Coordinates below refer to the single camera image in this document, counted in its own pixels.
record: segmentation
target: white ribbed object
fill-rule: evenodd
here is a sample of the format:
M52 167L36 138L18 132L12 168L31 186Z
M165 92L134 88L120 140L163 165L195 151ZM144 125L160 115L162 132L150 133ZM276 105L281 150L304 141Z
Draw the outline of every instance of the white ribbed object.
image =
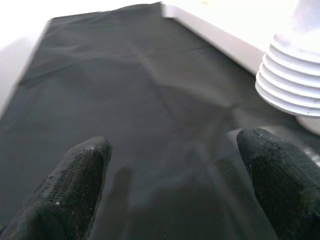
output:
M255 88L284 112L320 118L320 1L300 0L263 56Z

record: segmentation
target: white plastic object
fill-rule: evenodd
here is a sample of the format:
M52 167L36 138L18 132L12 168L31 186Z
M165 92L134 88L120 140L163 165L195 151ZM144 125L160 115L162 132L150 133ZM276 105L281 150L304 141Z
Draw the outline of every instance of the white plastic object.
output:
M319 0L299 1L263 56L255 87L275 108L320 118Z

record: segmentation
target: black glove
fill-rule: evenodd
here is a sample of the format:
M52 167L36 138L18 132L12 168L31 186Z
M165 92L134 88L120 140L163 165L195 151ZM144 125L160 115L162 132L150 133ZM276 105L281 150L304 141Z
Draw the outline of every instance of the black glove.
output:
M83 240L90 233L112 147L94 137L72 149L33 191L0 240Z
M237 135L255 196L281 240L320 239L320 168L295 145L260 128Z

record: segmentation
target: black fabric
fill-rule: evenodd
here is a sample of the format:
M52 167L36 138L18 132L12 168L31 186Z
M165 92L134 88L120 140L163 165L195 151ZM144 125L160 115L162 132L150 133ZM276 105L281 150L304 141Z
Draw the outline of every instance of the black fabric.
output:
M111 152L111 145L103 137L94 137L70 149L32 192L0 239L88 238L101 200Z
M283 240L320 237L320 169L298 147L264 129L237 135L255 196Z
M255 77L160 4L55 18L0 122L0 224L67 149L113 145L90 239L277 239L226 133L284 126Z

